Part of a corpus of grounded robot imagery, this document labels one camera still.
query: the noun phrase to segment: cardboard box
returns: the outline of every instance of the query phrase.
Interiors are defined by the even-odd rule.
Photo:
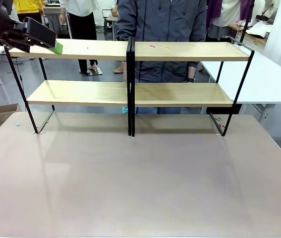
[[[0,126],[15,112],[21,112],[20,105],[18,103],[16,104],[10,104],[10,105],[4,105],[0,106]]]

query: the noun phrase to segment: green block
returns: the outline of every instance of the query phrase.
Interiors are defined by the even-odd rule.
[[[56,53],[57,55],[62,55],[63,52],[63,45],[60,44],[58,41],[56,42],[56,47],[55,48],[49,48],[50,51],[53,53]]]

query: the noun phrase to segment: person in yellow shirt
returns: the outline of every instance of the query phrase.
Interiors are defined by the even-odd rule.
[[[42,0],[13,0],[17,8],[19,21],[31,17],[42,24],[41,16],[44,15]]]

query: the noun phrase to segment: blue jeans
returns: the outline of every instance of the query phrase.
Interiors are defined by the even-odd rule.
[[[181,108],[136,108],[136,114],[181,114]]]

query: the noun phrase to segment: yellow shirt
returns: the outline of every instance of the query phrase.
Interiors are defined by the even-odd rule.
[[[17,13],[35,13],[43,10],[42,0],[13,0]]]

